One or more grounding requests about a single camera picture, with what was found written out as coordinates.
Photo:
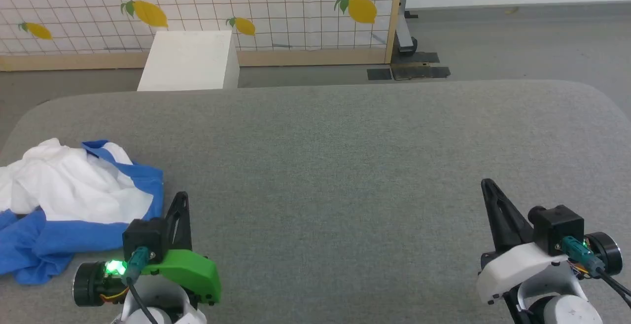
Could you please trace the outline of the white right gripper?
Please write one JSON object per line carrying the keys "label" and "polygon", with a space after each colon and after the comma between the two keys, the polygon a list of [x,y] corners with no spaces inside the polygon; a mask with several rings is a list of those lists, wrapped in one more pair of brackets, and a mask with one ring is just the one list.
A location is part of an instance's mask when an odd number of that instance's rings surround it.
{"label": "white right gripper", "polygon": [[495,253],[476,280],[482,303],[518,288],[517,302],[549,294],[576,295],[576,277],[565,254],[550,256],[533,241],[533,227],[494,180],[481,181]]}

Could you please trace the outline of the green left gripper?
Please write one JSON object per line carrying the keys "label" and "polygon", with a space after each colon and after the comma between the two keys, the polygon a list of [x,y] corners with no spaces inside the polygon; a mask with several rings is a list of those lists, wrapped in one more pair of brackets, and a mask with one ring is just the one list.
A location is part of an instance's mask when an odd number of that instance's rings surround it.
{"label": "green left gripper", "polygon": [[222,286],[214,261],[192,251],[191,216],[187,192],[178,192],[168,209],[168,251],[160,263],[144,267],[142,275],[162,275],[196,295],[199,302],[221,301]]}

